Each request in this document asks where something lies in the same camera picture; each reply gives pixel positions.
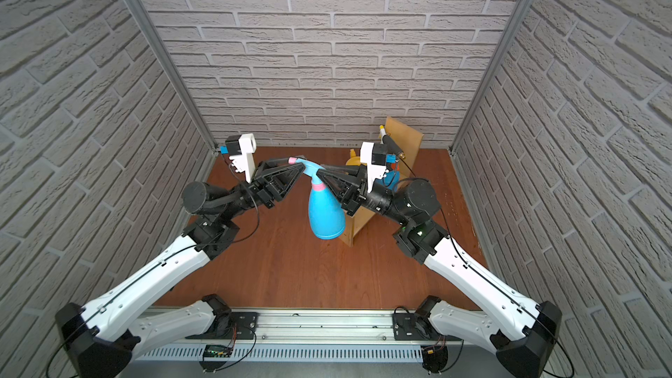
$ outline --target black cable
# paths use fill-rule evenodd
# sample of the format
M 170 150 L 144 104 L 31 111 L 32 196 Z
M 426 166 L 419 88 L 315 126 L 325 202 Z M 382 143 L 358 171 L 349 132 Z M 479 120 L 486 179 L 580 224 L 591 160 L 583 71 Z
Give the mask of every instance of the black cable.
M 215 239 L 220 238 L 221 235 L 222 235 L 222 233 L 220 233 L 219 235 L 217 235 L 216 237 L 214 237 L 214 238 L 213 238 L 210 242 L 208 242 L 207 244 L 203 244 L 202 246 L 216 245 L 216 244 L 213 244 L 213 242 L 214 242 Z M 172 258 L 173 256 L 178 255 L 178 254 L 181 253 L 182 251 L 184 251 L 184 250 L 189 250 L 189 248 L 194 248 L 194 247 L 197 247 L 197 246 L 199 246 L 199 245 L 201 245 L 201 244 L 195 244 L 195 245 L 193 245 L 193 246 L 185 247 L 185 248 L 182 248 L 182 249 L 180 249 L 180 250 L 178 250 L 178 251 L 175 251 L 175 252 L 172 253 L 171 255 L 169 255 L 169 256 L 167 256 L 166 258 L 164 258 L 162 261 L 163 261 L 163 262 L 168 261 L 170 258 Z M 120 290 L 116 295 L 114 295 L 114 296 L 113 296 L 108 302 L 106 302 L 103 306 L 101 306 L 100 308 L 98 308 L 98 310 L 97 310 L 96 312 L 94 312 L 94 313 L 93 313 L 93 314 L 92 314 L 86 321 L 84 321 L 84 322 L 81 323 L 77 328 L 75 328 L 75 330 L 74 330 L 72 333 L 70 333 L 70 335 L 69 335 L 67 338 L 64 338 L 64 339 L 63 339 L 63 343 L 62 343 L 58 348 L 56 348 L 56 349 L 54 350 L 54 353 L 51 355 L 51 357 L 49 358 L 49 361 L 48 361 L 47 364 L 46 364 L 46 368 L 44 369 L 44 375 L 45 375 L 45 377 L 46 377 L 46 378 L 51 378 L 51 376 L 49 375 L 49 366 L 51 366 L 51 363 L 54 361 L 54 358 L 56 357 L 56 354 L 58 354 L 58 351 L 59 351 L 60 349 L 63 349 L 63 348 L 65 347 L 65 344 L 68 342 L 68 340 L 70 340 L 70 339 L 75 335 L 75 333 L 77 333 L 77 332 L 79 331 L 80 328 L 82 328 L 83 326 L 86 325 L 86 323 L 88 323 L 89 321 L 91 321 L 91 320 L 93 319 L 93 317 L 95 317 L 96 315 L 100 314 L 100 313 L 102 312 L 103 309 L 105 309 L 105 308 L 106 308 L 107 306 L 109 306 L 112 302 L 114 302 L 115 299 L 119 298 L 119 295 L 121 295 L 122 293 L 124 293 L 124 291 L 126 291 L 126 290 L 127 290 L 128 288 L 130 288 L 131 286 L 135 285 L 140 279 L 142 279 L 143 277 L 147 276 L 147 274 L 149 274 L 150 272 L 152 272 L 156 267 L 165 265 L 165 263 L 163 263 L 163 262 L 158 262 L 157 264 L 155 264 L 154 266 L 152 266 L 152 268 L 150 268 L 150 269 L 147 270 L 146 272 L 142 273 L 137 279 L 135 279 L 135 280 L 134 280 L 133 282 L 131 282 L 128 286 L 126 286 L 125 288 L 123 288 L 122 290 Z M 70 377 L 70 378 L 76 378 L 76 377 L 78 377 L 78 376 L 79 376 L 79 375 L 73 375 L 73 376 Z
M 439 373 L 446 372 L 448 369 L 452 368 L 453 366 L 455 366 L 456 363 L 458 363 L 460 355 L 462 354 L 462 348 L 464 348 L 464 340 L 462 340 L 462 343 L 460 344 L 460 351 L 458 352 L 458 357 L 456 357 L 455 360 L 453 360 L 453 363 L 451 363 L 450 366 L 447 366 L 446 368 L 442 369 L 441 371 L 439 371 Z
M 224 160 L 224 163 L 229 167 L 229 171 L 231 171 L 231 175 L 233 175 L 233 177 L 236 180 L 238 180 L 238 184 L 240 185 L 240 188 L 245 189 L 245 191 L 247 192 L 247 195 L 252 200 L 252 204 L 254 204 L 254 208 L 257 210 L 257 225 L 254 227 L 254 231 L 250 232 L 250 234 L 248 234 L 248 236 L 246 236 L 245 238 L 238 239 L 238 240 L 233 241 L 231 243 L 231 244 L 238 244 L 239 242 L 243 242 L 246 239 L 250 238 L 259 229 L 259 224 L 261 223 L 261 217 L 259 216 L 259 207 L 257 206 L 257 201 L 254 199 L 254 196 L 252 196 L 252 193 L 250 192 L 249 188 L 245 187 L 245 185 L 243 185 L 243 181 L 240 180 L 238 178 L 238 176 L 233 172 L 233 168 L 231 168 L 231 164 L 226 162 L 226 158 L 224 157 L 224 155 L 222 155 L 222 154 L 220 154 L 220 155 L 222 156 L 222 159 Z
M 411 313 L 411 312 L 408 310 L 408 308 L 406 308 L 405 306 L 401 306 L 401 305 L 399 305 L 398 307 L 394 308 L 394 313 L 395 313 L 395 314 L 397 313 L 397 310 L 398 310 L 399 308 L 403 308 L 404 311 L 406 311 L 406 314 L 410 314 L 410 313 Z
M 226 366 L 222 366 L 220 368 L 217 368 L 213 372 L 219 372 L 219 371 L 223 371 L 226 368 L 231 368 L 231 366 L 236 365 L 237 363 L 241 362 L 243 359 L 247 358 L 249 356 L 249 354 L 252 353 L 252 350 L 254 350 L 254 346 L 257 344 L 257 333 L 254 332 L 254 330 L 252 330 L 251 328 L 245 327 L 244 325 L 241 325 L 241 327 L 242 328 L 247 328 L 248 330 L 250 330 L 250 332 L 252 332 L 252 334 L 254 334 L 254 343 L 252 343 L 252 347 L 250 348 L 250 350 L 247 351 L 247 353 L 245 353 L 244 357 L 240 358 L 239 360 L 236 360 L 231 365 L 226 365 Z
M 468 268 L 470 268 L 474 273 L 476 273 L 477 275 L 479 275 L 484 281 L 488 282 L 492 287 L 494 287 L 496 290 L 498 290 L 498 291 L 499 291 L 502 295 L 504 295 L 504 296 L 505 296 L 511 303 L 513 303 L 514 305 L 518 306 L 518 308 L 520 308 L 521 310 L 525 311 L 525 313 L 526 313 L 527 315 L 529 315 L 530 317 L 532 317 L 532 319 L 534 320 L 534 322 L 539 323 L 539 325 L 542 326 L 546 332 L 548 332 L 548 334 L 551 336 L 551 339 L 554 340 L 554 341 L 558 344 L 558 346 L 559 346 L 560 349 L 562 350 L 562 353 L 565 354 L 565 357 L 567 358 L 567 361 L 569 362 L 569 366 L 572 368 L 572 372 L 571 372 L 571 374 L 569 374 L 569 376 L 567 376 L 567 377 L 563 377 L 562 375 L 555 375 L 555 374 L 550 373 L 550 372 L 545 371 L 545 370 L 544 370 L 544 372 L 547 373 L 547 374 L 549 374 L 549 375 L 551 375 L 552 377 L 556 377 L 556 378 L 572 378 L 572 377 L 574 377 L 574 374 L 575 374 L 575 372 L 576 372 L 575 369 L 574 369 L 574 363 L 573 363 L 572 360 L 570 359 L 569 355 L 567 355 L 567 351 L 566 351 L 565 348 L 561 345 L 560 340 L 558 340 L 557 338 L 553 337 L 554 334 L 553 334 L 552 332 L 550 332 L 550 330 L 549 330 L 549 329 L 548 329 L 548 328 L 547 328 L 541 321 L 537 320 L 537 317 L 535 317 L 534 315 L 532 315 L 532 313 L 530 313 L 528 310 L 526 310 L 524 306 L 520 305 L 516 300 L 514 300 L 513 298 L 511 298 L 511 297 L 509 296 L 508 293 L 506 293 L 504 290 L 502 290 L 502 289 L 501 289 L 499 286 L 497 286 L 495 283 L 492 283 L 492 282 L 491 282 L 488 278 L 486 278 L 481 272 L 477 271 L 477 270 L 474 268 L 474 266 L 472 266 L 470 263 L 468 263 L 468 262 L 464 259 L 464 257 L 462 257 L 462 255 L 460 254 L 460 252 L 458 251 L 458 248 L 457 248 L 457 246 L 455 245 L 455 238 L 450 237 L 450 242 L 453 244 L 453 248 L 455 249 L 455 253 L 460 257 L 460 259 L 462 260 L 462 262 L 464 263 L 465 266 L 467 266 Z
M 411 174 L 415 176 L 415 172 L 413 172 L 413 170 L 411 169 L 411 167 L 408 166 L 408 164 L 406 163 L 406 161 L 404 161 L 403 159 L 399 159 L 399 160 L 400 160 L 401 162 L 403 162 L 404 165 L 406 165 L 406 167 L 408 168 L 408 170 L 411 172 Z M 553 333 L 550 332 L 550 330 L 549 330 L 549 329 L 548 329 L 548 328 L 547 328 L 541 321 L 537 320 L 537 318 L 536 318 L 534 315 L 532 315 L 528 310 L 526 310 L 524 307 L 522 307 L 519 303 L 517 303 L 516 301 L 514 301 L 511 297 L 509 297 L 509 294 L 508 294 L 508 293 L 506 293 L 504 290 L 501 290 L 497 285 L 495 285 L 495 284 L 492 283 L 490 280 L 488 280 L 485 276 L 483 276 L 483 275 L 481 274 L 481 272 L 477 271 L 477 270 L 474 268 L 474 266 L 472 266 L 471 264 L 469 264 L 469 263 L 466 262 L 466 260 L 462 257 L 462 255 L 460 254 L 460 252 L 458 251 L 458 249 L 457 249 L 457 247 L 456 247 L 456 245 L 455 245 L 455 238 L 453 238 L 453 235 L 450 234 L 450 229 L 449 229 L 449 227 L 448 227 L 448 220 L 446 220 L 446 214 L 443 212 L 443 207 L 440 207 L 440 210 L 441 210 L 441 216 L 443 217 L 443 222 L 446 224 L 446 231 L 448 232 L 448 236 L 449 236 L 449 238 L 450 238 L 450 242 L 453 244 L 453 248 L 455 249 L 455 253 L 460 257 L 460 259 L 462 260 L 462 262 L 464 263 L 464 265 L 465 265 L 465 266 L 468 266 L 472 271 L 474 271 L 477 275 L 479 275 L 483 280 L 485 280 L 486 282 L 488 282 L 492 287 L 494 287 L 496 290 L 498 290 L 502 295 L 504 295 L 506 298 L 508 298 L 508 300 L 510 300 L 512 303 L 516 304 L 516 305 L 518 306 L 518 308 L 520 308 L 520 309 L 522 309 L 523 311 L 525 311 L 525 313 L 526 313 L 527 315 L 529 315 L 530 317 L 532 317 L 532 319 L 534 319 L 535 322 L 539 323 L 539 324 L 544 328 L 544 330 L 546 330 L 546 332 L 548 332 L 548 334 L 549 334 L 550 336 L 553 336 Z M 569 374 L 569 376 L 567 376 L 567 377 L 563 377 L 563 376 L 561 376 L 561 375 L 556 375 L 556 374 L 550 373 L 550 372 L 548 372 L 548 371 L 544 371 L 544 372 L 547 373 L 547 374 L 549 374 L 549 375 L 552 376 L 552 377 L 555 377 L 555 378 L 573 378 L 573 377 L 574 377 L 574 374 L 575 374 L 575 372 L 576 372 L 575 369 L 574 369 L 574 363 L 573 363 L 572 360 L 569 358 L 569 355 L 567 355 L 567 351 L 565 350 L 565 348 L 560 344 L 560 340 L 558 340 L 558 339 L 556 339 L 556 338 L 553 338 L 553 337 L 551 337 L 551 338 L 552 338 L 553 340 L 555 340 L 555 342 L 556 342 L 556 343 L 558 344 L 558 346 L 560 347 L 560 350 L 562 350 L 562 353 L 565 355 L 565 358 L 567 358 L 567 361 L 569 362 L 569 366 L 571 366 L 571 368 L 572 368 L 572 373 Z M 448 369 L 452 368 L 452 366 L 455 365 L 455 362 L 453 362 L 453 364 L 450 365 L 450 366 L 449 366 L 447 369 L 445 369 L 444 371 L 447 371 Z

